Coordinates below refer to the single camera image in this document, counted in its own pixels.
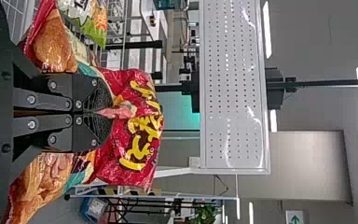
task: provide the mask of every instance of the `screw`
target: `screw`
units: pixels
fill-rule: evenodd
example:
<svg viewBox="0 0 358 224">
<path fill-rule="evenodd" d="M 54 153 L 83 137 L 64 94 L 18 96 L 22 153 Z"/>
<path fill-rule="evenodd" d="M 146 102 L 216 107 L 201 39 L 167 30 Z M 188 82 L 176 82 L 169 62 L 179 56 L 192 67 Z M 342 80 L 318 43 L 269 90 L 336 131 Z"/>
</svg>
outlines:
<svg viewBox="0 0 358 224">
<path fill-rule="evenodd" d="M 65 123 L 66 123 L 66 124 L 70 124 L 70 123 L 71 123 L 71 118 L 69 118 L 69 117 L 66 118 L 66 119 L 65 119 Z"/>
<path fill-rule="evenodd" d="M 11 151 L 11 146 L 10 146 L 10 144 L 4 144 L 4 145 L 2 145 L 1 150 L 2 150 L 3 153 L 8 153 L 8 152 L 10 152 L 10 151 Z"/>
<path fill-rule="evenodd" d="M 4 80 L 10 80 L 11 79 L 11 74 L 9 72 L 3 72 L 1 75 L 2 75 L 2 78 Z"/>
<path fill-rule="evenodd" d="M 28 101 L 28 103 L 30 103 L 31 105 L 33 105 L 34 102 L 36 101 L 36 98 L 34 98 L 33 95 L 30 95 L 30 96 L 27 97 L 27 101 Z"/>
<path fill-rule="evenodd" d="M 54 144 L 54 143 L 56 143 L 56 141 L 57 141 L 56 136 L 52 135 L 52 136 L 50 137 L 50 143 L 51 143 L 51 144 Z"/>
<path fill-rule="evenodd" d="M 82 118 L 77 118 L 76 119 L 76 124 L 80 125 L 83 122 Z"/>
<path fill-rule="evenodd" d="M 55 90 L 57 89 L 57 83 L 55 81 L 50 82 L 50 87 Z"/>
<path fill-rule="evenodd" d="M 76 107 L 77 107 L 78 109 L 80 109 L 81 106 L 82 106 L 81 101 L 76 101 Z"/>
<path fill-rule="evenodd" d="M 33 120 L 28 122 L 28 128 L 30 128 L 31 130 L 33 130 L 35 126 L 36 126 L 36 123 Z"/>
</svg>

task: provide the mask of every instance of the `snack packaging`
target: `snack packaging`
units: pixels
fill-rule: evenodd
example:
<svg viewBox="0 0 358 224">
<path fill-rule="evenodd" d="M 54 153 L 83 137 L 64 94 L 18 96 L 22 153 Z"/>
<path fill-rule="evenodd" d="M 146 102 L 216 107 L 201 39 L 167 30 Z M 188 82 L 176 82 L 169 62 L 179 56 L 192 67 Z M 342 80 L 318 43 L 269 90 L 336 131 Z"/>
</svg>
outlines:
<svg viewBox="0 0 358 224">
<path fill-rule="evenodd" d="M 156 172 L 163 115 L 151 77 L 137 69 L 98 68 L 116 96 L 114 106 L 100 111 L 116 118 L 106 144 L 96 151 L 95 172 L 110 185 L 148 190 Z"/>
<path fill-rule="evenodd" d="M 23 51 L 43 73 L 77 71 L 75 54 L 55 0 L 40 2 Z"/>
<path fill-rule="evenodd" d="M 95 151 L 40 154 L 10 186 L 6 223 L 28 223 L 38 209 L 85 183 L 94 159 Z"/>
<path fill-rule="evenodd" d="M 75 58 L 78 62 L 82 62 L 85 65 L 91 65 L 94 67 L 100 66 L 100 61 L 92 50 L 84 45 L 80 40 L 72 34 L 72 32 L 65 27 L 65 32 L 68 35 L 68 39 L 72 46 L 72 52 L 75 54 Z"/>
<path fill-rule="evenodd" d="M 57 0 L 60 12 L 80 32 L 105 48 L 107 11 L 97 0 Z"/>
</svg>

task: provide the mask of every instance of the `black bracket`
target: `black bracket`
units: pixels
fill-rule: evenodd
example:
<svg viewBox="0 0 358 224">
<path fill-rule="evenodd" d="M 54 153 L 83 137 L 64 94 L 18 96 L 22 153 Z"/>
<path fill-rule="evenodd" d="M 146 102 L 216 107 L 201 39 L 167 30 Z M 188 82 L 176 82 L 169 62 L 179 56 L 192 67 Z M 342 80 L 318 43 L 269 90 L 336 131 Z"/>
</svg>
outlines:
<svg viewBox="0 0 358 224">
<path fill-rule="evenodd" d="M 10 41 L 0 2 L 0 218 L 8 188 L 42 151 L 100 147 L 113 121 L 95 112 L 113 105 L 99 77 L 42 75 Z"/>
</svg>

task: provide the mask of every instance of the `red chip bag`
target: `red chip bag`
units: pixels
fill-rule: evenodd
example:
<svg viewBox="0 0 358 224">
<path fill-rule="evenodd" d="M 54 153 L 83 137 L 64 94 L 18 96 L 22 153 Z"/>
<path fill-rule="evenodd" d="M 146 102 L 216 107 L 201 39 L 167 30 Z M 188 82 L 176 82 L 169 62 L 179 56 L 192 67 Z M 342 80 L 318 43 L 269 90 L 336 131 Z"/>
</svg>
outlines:
<svg viewBox="0 0 358 224">
<path fill-rule="evenodd" d="M 136 69 L 113 72 L 99 68 L 116 96 L 113 108 L 101 114 L 115 117 L 109 139 L 96 152 L 95 172 L 111 185 L 150 189 L 156 172 L 163 116 L 150 76 Z M 124 107 L 133 111 L 122 111 Z"/>
</svg>

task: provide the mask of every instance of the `perforated white panel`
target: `perforated white panel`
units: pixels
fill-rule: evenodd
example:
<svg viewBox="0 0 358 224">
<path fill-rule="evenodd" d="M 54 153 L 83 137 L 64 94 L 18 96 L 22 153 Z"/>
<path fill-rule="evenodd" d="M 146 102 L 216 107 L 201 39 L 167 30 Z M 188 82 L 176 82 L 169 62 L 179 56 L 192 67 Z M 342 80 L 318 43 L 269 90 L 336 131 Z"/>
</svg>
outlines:
<svg viewBox="0 0 358 224">
<path fill-rule="evenodd" d="M 203 165 L 269 169 L 259 1 L 204 0 L 200 5 Z"/>
</svg>

